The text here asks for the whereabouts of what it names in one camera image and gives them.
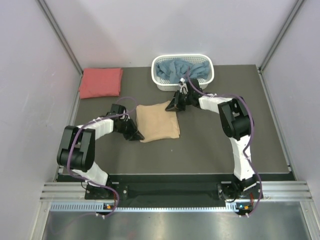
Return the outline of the beige t shirt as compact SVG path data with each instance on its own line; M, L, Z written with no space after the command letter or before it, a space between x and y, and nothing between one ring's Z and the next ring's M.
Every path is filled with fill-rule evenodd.
M136 123L144 139L148 143L163 139L179 139L180 126L177 113L166 111L170 101L154 105L138 105L136 107Z

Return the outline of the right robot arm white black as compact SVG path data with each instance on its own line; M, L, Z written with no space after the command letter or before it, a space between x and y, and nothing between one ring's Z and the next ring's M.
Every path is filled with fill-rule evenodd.
M174 93L173 99L167 105L167 112L185 111L187 106L211 111L219 115L222 130L228 137L232 147L234 160L233 175L236 180L228 186L221 186L220 197L235 201L238 197L245 198L256 186L256 173L252 166L250 143L254 122L252 115L240 96L224 97L203 92L197 79L179 82L180 89Z

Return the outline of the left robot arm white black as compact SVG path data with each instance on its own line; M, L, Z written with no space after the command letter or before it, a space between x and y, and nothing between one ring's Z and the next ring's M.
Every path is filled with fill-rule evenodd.
M109 174L95 161L96 140L111 134L122 134L127 141L142 141L145 137L131 119L126 107L112 104L106 115L97 117L84 125L68 125L64 128L57 153L57 164L68 173L87 183L86 191L98 194L102 199L111 195L118 200L122 193L116 192Z

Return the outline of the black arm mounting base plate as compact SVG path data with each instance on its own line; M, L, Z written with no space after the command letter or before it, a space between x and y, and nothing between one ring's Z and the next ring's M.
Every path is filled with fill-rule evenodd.
M219 189L236 178L232 174L112 174L109 176L120 207L221 207L223 203L262 197L259 181L237 199L221 198Z

